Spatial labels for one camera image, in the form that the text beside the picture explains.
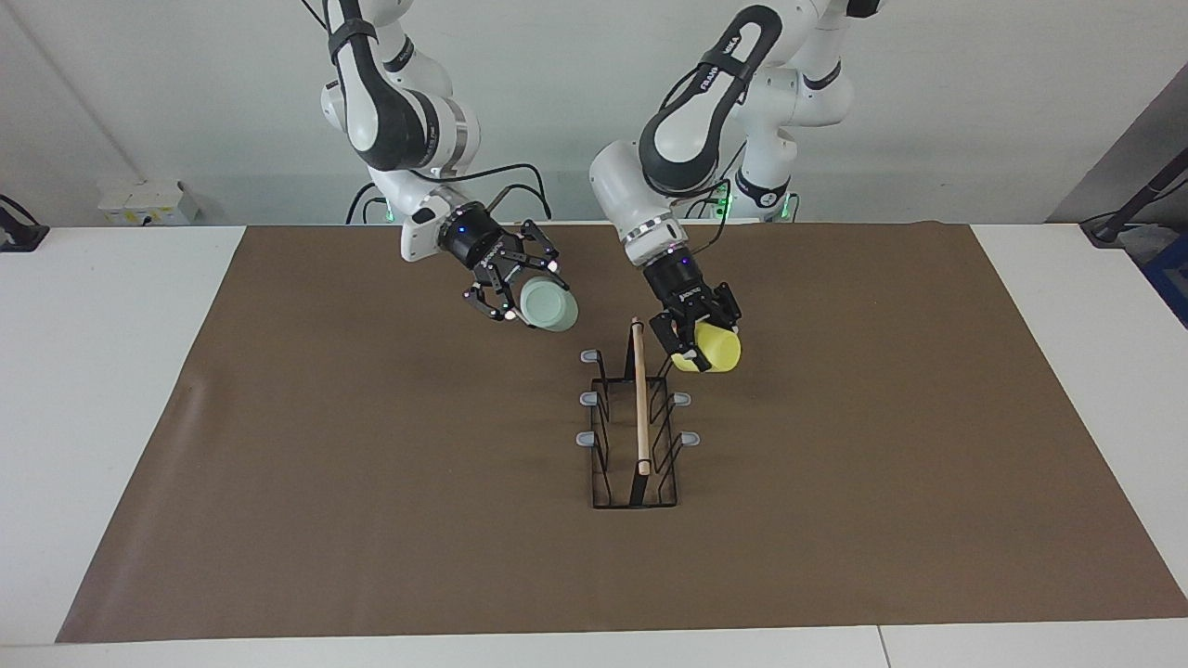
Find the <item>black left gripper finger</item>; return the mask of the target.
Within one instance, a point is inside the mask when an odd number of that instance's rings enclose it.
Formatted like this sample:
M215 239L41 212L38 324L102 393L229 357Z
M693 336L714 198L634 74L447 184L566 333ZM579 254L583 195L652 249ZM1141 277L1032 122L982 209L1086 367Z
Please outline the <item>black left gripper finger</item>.
M699 345L696 342L697 320L684 317L670 310L663 310L649 320L649 327L656 335L665 357L672 364L699 364Z
M718 286L710 288L707 308L709 309L707 322L710 326L738 333L742 310L740 310L740 305L733 291L731 291L729 283L721 282Z

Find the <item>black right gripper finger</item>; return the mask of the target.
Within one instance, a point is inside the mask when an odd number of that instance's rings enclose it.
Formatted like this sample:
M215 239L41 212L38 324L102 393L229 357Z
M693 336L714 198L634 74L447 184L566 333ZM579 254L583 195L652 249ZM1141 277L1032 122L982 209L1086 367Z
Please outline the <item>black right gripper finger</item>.
M513 269L560 275L560 250L533 220L523 220L514 234L504 237L501 261Z
M488 320L514 321L522 317L522 314L517 310L512 292L508 281L500 275L497 266L478 263L472 267L472 283L463 292L463 300Z

